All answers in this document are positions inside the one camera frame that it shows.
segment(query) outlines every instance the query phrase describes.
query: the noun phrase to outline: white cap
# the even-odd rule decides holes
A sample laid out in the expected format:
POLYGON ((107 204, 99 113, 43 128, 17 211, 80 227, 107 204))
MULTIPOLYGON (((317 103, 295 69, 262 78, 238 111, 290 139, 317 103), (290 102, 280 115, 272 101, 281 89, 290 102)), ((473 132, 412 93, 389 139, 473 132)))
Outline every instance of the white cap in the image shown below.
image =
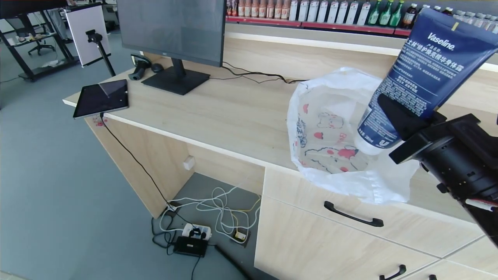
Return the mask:
POLYGON ((380 154, 384 149, 377 148, 376 146, 373 146, 369 142, 367 142, 363 137, 360 136, 359 133, 355 134, 355 146, 362 152, 366 153, 368 155, 378 155, 380 154))

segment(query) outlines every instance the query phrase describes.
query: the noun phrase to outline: monitor stand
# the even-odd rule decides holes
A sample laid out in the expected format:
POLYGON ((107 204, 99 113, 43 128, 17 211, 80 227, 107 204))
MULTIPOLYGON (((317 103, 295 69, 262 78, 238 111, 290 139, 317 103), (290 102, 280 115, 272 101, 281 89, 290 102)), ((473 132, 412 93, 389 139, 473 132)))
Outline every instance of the monitor stand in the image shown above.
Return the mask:
POLYGON ((186 95, 209 80, 209 74, 185 70, 181 59, 172 58, 173 66, 153 75, 142 83, 147 86, 186 95))

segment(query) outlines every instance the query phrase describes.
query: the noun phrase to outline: tablet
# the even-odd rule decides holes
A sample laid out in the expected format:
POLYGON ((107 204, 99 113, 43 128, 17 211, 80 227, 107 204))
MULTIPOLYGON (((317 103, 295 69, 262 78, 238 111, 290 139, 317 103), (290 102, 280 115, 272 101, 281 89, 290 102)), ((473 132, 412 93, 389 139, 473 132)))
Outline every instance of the tablet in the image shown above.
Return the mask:
POLYGON ((81 89, 73 118, 78 119, 128 107, 128 85, 126 80, 85 86, 81 89))

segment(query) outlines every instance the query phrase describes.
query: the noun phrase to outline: white plastic bag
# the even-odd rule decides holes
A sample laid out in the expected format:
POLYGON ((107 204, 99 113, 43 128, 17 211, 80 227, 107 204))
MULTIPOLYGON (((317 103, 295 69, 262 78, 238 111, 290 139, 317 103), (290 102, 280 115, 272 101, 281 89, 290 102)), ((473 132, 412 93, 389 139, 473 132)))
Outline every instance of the white plastic bag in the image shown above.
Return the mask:
POLYGON ((292 162, 315 185, 373 204, 407 202, 415 160, 395 164, 388 149, 377 156, 354 144, 358 123, 382 79, 343 67, 298 85, 289 103, 292 162))

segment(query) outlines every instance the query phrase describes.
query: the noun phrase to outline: monitor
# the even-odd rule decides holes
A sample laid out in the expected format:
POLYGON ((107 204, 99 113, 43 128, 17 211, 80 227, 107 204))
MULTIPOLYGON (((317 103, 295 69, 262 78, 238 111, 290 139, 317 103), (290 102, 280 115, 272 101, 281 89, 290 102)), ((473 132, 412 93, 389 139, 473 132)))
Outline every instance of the monitor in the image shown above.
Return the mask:
POLYGON ((0 0, 0 18, 67 6, 66 0, 0 0))
POLYGON ((221 67, 226 0, 119 0, 123 47, 171 57, 173 66, 143 81, 186 94, 209 75, 182 60, 221 67))

